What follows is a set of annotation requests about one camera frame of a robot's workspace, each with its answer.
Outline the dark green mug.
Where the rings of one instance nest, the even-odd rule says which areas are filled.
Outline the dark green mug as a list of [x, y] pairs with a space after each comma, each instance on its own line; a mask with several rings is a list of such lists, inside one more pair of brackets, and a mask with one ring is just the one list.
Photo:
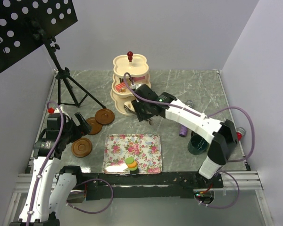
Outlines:
[[208, 149], [208, 142], [200, 135], [191, 132], [191, 139], [188, 143], [188, 151], [193, 155], [200, 155]]

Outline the cream three-tier cake stand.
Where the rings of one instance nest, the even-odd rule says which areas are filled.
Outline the cream three-tier cake stand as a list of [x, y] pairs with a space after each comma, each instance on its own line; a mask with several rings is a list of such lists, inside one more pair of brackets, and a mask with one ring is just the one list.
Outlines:
[[[131, 116], [133, 114], [126, 113], [124, 110], [124, 105], [130, 107], [134, 110], [132, 101], [135, 100], [135, 96], [128, 90], [125, 93], [119, 93], [115, 90], [115, 86], [120, 83], [119, 79], [124, 79], [127, 81], [128, 85], [131, 86], [133, 84], [147, 84], [149, 87], [150, 83], [150, 73], [149, 66], [147, 64], [147, 58], [141, 54], [134, 54], [129, 51], [126, 55], [119, 55], [113, 60], [113, 82], [111, 86], [110, 96], [112, 100], [115, 102], [116, 110], [125, 116]], [[133, 77], [143, 77], [144, 80], [140, 80], [137, 82], [133, 81]]]

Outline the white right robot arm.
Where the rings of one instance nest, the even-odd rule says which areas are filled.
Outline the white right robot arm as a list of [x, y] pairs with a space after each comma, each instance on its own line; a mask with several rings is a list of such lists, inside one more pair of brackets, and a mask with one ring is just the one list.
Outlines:
[[213, 182], [213, 176], [227, 163], [238, 144], [234, 123], [231, 120], [220, 121], [199, 113], [169, 93], [157, 95], [146, 84], [134, 90], [133, 95], [136, 100], [132, 105], [139, 121], [161, 116], [184, 125], [209, 144], [207, 157], [196, 176], [200, 187], [208, 187]]

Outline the brown wooden saucer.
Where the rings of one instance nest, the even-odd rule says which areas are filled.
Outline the brown wooden saucer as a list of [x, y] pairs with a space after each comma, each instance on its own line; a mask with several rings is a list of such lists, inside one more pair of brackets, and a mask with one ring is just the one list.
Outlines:
[[96, 135], [98, 134], [101, 129], [102, 129], [102, 124], [99, 124], [95, 117], [90, 117], [88, 119], [86, 119], [87, 123], [91, 126], [91, 131], [89, 133], [89, 135]]
[[114, 113], [109, 109], [100, 109], [95, 114], [95, 120], [102, 125], [109, 125], [115, 119]]
[[83, 158], [92, 152], [92, 143], [87, 138], [81, 138], [71, 145], [71, 152], [77, 158]]

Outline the black perforated music stand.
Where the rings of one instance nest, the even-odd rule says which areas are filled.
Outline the black perforated music stand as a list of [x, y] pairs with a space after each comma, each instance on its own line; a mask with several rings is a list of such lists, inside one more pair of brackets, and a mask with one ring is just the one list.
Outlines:
[[0, 73], [15, 63], [45, 46], [57, 69], [58, 103], [61, 104], [61, 83], [64, 83], [73, 102], [80, 107], [72, 85], [84, 92], [83, 99], [92, 98], [102, 108], [102, 104], [88, 90], [70, 76], [68, 68], [62, 68], [56, 51], [60, 46], [56, 36], [78, 21], [71, 0], [0, 0]]

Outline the purple glitter microphone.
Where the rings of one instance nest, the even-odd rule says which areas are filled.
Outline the purple glitter microphone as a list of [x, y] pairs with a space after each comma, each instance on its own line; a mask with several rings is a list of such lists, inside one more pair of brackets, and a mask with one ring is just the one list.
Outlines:
[[[185, 104], [191, 108], [193, 108], [194, 106], [194, 103], [192, 100], [187, 100], [185, 102]], [[187, 136], [187, 133], [188, 133], [188, 129], [184, 126], [184, 125], [181, 125], [181, 128], [180, 128], [180, 132], [179, 132], [179, 136], [181, 137], [186, 137]]]

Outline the floral serving tray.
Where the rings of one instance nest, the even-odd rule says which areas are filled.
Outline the floral serving tray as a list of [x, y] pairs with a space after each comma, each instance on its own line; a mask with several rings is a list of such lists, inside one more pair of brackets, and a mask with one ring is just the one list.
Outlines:
[[105, 174], [130, 174], [125, 159], [133, 157], [139, 174], [162, 172], [161, 140], [157, 134], [113, 134], [105, 141], [102, 170]]

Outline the pink cake slice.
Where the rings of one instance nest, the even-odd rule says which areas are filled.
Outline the pink cake slice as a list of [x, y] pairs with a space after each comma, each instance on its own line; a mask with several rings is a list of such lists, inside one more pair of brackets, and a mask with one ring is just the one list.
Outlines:
[[144, 80], [145, 79], [145, 76], [143, 77], [133, 77], [133, 81], [134, 82], [137, 82], [137, 81], [140, 81], [140, 80]]

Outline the red striped cake slice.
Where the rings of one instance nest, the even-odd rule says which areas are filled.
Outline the red striped cake slice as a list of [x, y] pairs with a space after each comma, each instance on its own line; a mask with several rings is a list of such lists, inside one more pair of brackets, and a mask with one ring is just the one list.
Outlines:
[[127, 86], [126, 86], [126, 84], [125, 84], [124, 82], [119, 83], [119, 84], [117, 84], [117, 85], [115, 86], [115, 90], [116, 90], [117, 92], [119, 92], [119, 93], [120, 93], [120, 89], [121, 89], [121, 88], [127, 88]]

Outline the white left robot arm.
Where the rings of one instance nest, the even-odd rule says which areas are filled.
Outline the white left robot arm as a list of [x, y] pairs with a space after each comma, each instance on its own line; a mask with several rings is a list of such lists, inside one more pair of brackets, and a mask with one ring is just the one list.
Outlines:
[[34, 144], [33, 176], [23, 210], [11, 226], [58, 226], [58, 218], [71, 189], [83, 185], [83, 174], [79, 166], [64, 166], [55, 188], [53, 179], [66, 146], [89, 134], [91, 126], [77, 112], [74, 120], [66, 113], [55, 112], [47, 118], [37, 142]]

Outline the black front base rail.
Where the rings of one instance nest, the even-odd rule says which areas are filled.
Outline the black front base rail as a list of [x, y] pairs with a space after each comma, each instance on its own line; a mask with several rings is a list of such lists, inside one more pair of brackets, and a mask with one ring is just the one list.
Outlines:
[[194, 172], [162, 172], [159, 174], [119, 175], [83, 173], [88, 182], [88, 201], [113, 198], [180, 197], [193, 198], [193, 191], [204, 189], [206, 183]]

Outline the colourful macarons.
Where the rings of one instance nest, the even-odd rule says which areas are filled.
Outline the colourful macarons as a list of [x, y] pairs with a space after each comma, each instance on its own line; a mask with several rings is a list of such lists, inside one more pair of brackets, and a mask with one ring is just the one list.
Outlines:
[[138, 164], [133, 157], [126, 158], [125, 163], [127, 165], [127, 168], [129, 169], [129, 173], [131, 175], [139, 174]]

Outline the red glitter microphone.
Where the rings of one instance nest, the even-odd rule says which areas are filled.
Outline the red glitter microphone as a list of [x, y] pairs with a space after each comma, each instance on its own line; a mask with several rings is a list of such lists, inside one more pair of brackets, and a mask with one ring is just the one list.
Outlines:
[[240, 141], [242, 137], [245, 136], [245, 134], [246, 134], [246, 130], [243, 127], [238, 127], [236, 129], [236, 135], [237, 135], [238, 141]]

